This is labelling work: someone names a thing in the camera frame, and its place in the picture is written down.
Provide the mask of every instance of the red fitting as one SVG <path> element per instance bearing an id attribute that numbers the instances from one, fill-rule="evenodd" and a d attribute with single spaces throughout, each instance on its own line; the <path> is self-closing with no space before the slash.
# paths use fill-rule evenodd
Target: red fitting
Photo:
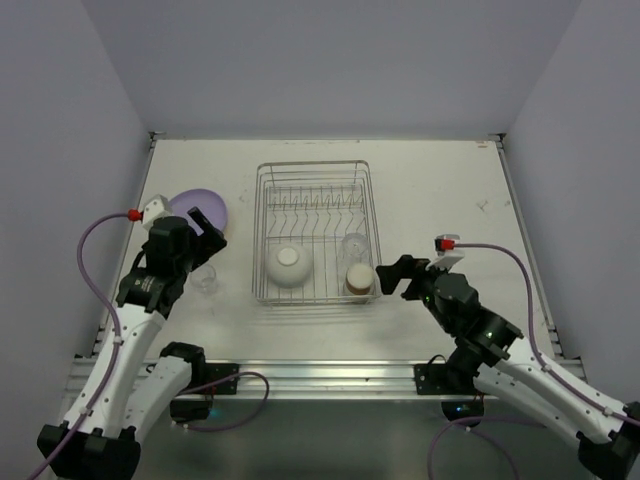
<path id="1" fill-rule="evenodd" d="M 456 242 L 451 240 L 450 238 L 442 238 L 440 239 L 440 244 L 438 245 L 441 251 L 453 250 L 456 246 Z"/>
<path id="2" fill-rule="evenodd" d="M 132 222 L 139 222 L 142 220 L 142 213 L 132 208 L 127 212 L 127 217 Z"/>

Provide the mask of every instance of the metal wire rack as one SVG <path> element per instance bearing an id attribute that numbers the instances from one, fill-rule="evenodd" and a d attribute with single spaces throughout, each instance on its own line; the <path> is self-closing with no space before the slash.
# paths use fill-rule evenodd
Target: metal wire rack
<path id="1" fill-rule="evenodd" d="M 366 303 L 380 296 L 376 283 L 368 295 L 344 294 L 346 266 L 341 245 L 350 233 L 364 235 L 376 267 L 380 242 L 369 165 L 362 160 L 267 163 L 258 167 L 252 290 L 270 305 Z M 279 288 L 267 276 L 272 248 L 298 243 L 313 259 L 306 283 Z"/>

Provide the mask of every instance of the clear glass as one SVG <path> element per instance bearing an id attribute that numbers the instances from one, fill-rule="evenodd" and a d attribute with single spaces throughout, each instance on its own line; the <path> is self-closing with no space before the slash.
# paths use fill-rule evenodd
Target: clear glass
<path id="1" fill-rule="evenodd" d="M 346 271 L 356 263 L 369 262 L 369 241 L 361 233 L 349 233 L 342 239 L 342 268 Z"/>
<path id="2" fill-rule="evenodd" d="M 189 283 L 198 292 L 211 295 L 218 289 L 216 269 L 209 264 L 201 265 L 189 275 Z"/>

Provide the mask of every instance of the lavender plate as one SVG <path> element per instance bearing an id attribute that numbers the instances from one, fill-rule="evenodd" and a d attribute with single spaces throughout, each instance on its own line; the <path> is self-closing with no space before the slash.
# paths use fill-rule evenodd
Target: lavender plate
<path id="1" fill-rule="evenodd" d="M 173 214 L 186 218 L 194 230 L 202 233 L 202 229 L 195 224 L 187 212 L 193 207 L 198 207 L 211 224 L 220 231 L 224 231 L 227 226 L 227 206 L 222 197 L 216 192 L 204 188 L 187 190 L 173 197 L 169 204 L 173 209 Z"/>

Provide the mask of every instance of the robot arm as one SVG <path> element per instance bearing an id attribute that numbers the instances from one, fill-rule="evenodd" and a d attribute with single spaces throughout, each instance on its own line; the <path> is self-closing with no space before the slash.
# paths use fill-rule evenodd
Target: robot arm
<path id="1" fill-rule="evenodd" d="M 454 248 L 457 239 L 438 237 L 433 262 L 403 255 L 377 267 L 382 292 L 391 294 L 400 279 L 411 279 L 402 297 L 421 300 L 454 338 L 456 349 L 445 364 L 449 386 L 502 398 L 575 446 L 591 473 L 625 479 L 640 452 L 640 404 L 625 405 L 587 385 L 534 352 L 515 325 L 483 307 L 466 277 L 450 272 L 464 257 Z"/>
<path id="2" fill-rule="evenodd" d="M 182 296 L 188 274 L 222 250 L 227 242 L 200 210 L 189 216 L 202 229 L 197 235 L 187 220 L 171 215 L 161 196 L 145 206 L 143 226 L 149 240 L 131 271 L 121 280 L 116 303 L 120 335 L 111 329 L 80 396 L 59 426 L 45 425 L 38 448 L 56 475 L 72 480 L 129 480 L 140 458 L 140 444 L 155 420 L 182 390 L 205 383 L 205 357 L 200 347 L 172 343 L 152 374 L 131 394 L 147 350 Z M 146 265 L 139 263 L 145 258 Z M 117 349 L 115 364 L 113 351 Z M 89 410 L 88 399 L 107 384 Z M 70 426 L 79 427 L 72 432 Z"/>

